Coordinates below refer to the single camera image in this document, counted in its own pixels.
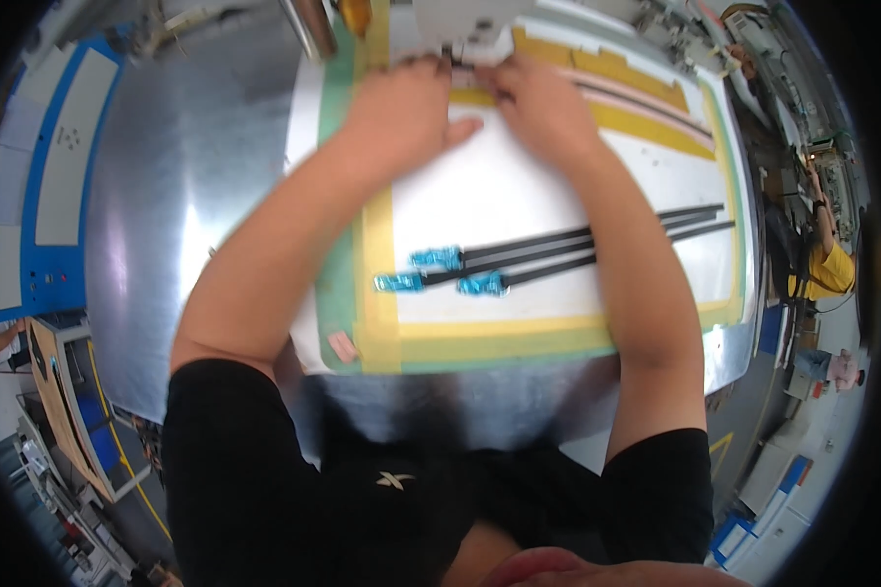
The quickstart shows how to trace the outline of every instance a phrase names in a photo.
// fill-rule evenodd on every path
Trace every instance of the factory workstation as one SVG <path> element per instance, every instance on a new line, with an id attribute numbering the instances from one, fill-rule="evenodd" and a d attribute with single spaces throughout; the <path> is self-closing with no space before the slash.
<path id="1" fill-rule="evenodd" d="M 43 4 L 0 76 L 20 572 L 759 586 L 821 534 L 880 212 L 786 0 Z"/>

